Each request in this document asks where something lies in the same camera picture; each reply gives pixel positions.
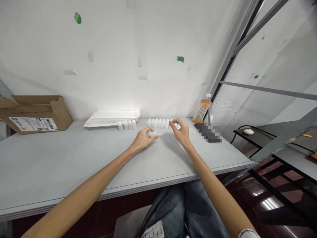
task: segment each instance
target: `forearm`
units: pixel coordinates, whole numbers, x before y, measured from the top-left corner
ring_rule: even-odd
[[[208,197],[232,238],[238,237],[244,228],[255,230],[248,217],[237,204],[235,199],[217,179],[196,152],[191,143],[183,145],[201,179]]]
[[[93,205],[112,178],[136,152],[136,149],[128,148],[65,197],[22,237],[62,237]]]

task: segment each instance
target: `blurred box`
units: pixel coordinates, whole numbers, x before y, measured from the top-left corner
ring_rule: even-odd
[[[64,131],[72,123],[60,95],[0,97],[0,119],[20,135]]]

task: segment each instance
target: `person's lap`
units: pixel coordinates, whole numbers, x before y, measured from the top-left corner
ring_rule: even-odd
[[[230,237],[200,180],[165,187],[146,215],[139,237],[153,234],[151,229],[160,225],[168,238]]]

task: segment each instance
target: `yellow object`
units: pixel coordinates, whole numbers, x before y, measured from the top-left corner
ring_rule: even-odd
[[[314,159],[317,159],[317,152],[315,152],[314,154],[312,154],[311,157],[313,157]]]

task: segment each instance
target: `human arm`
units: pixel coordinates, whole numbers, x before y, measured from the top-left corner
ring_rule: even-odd
[[[125,163],[158,138],[158,136],[147,138],[146,132],[149,130],[154,131],[151,127],[140,130],[125,152],[72,191],[35,223],[22,238],[62,237],[93,205]]]
[[[177,130],[174,123],[180,124],[181,128]],[[217,179],[191,144],[188,133],[189,126],[180,119],[172,120],[170,126],[176,139],[189,155],[208,197],[227,228],[229,235],[232,238],[237,238],[239,233],[245,228],[255,231],[252,223],[235,199]]]

